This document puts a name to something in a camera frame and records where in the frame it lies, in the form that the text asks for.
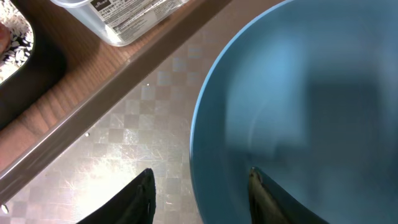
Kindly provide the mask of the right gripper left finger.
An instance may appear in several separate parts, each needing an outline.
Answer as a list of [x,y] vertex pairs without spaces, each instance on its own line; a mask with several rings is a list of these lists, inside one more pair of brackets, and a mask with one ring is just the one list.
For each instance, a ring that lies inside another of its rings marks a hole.
[[152,224],[155,209],[155,177],[153,170],[146,168],[78,224]]

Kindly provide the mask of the dark blue plate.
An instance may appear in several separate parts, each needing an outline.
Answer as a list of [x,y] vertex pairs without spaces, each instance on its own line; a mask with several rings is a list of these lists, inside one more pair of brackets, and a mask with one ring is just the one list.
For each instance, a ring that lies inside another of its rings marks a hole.
[[397,222],[396,1],[283,1],[230,40],[192,121],[204,223],[251,222],[253,167],[292,222]]

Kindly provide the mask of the orange carrot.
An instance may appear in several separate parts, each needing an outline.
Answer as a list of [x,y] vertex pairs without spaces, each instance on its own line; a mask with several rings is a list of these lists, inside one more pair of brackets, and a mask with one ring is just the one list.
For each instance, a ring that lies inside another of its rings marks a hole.
[[10,30],[0,23],[0,54],[3,54],[10,44]]

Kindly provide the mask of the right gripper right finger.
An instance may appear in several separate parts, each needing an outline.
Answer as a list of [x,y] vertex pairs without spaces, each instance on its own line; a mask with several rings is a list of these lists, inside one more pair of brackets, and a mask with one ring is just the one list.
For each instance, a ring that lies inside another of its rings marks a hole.
[[250,169],[248,197],[252,224],[327,224],[258,167]]

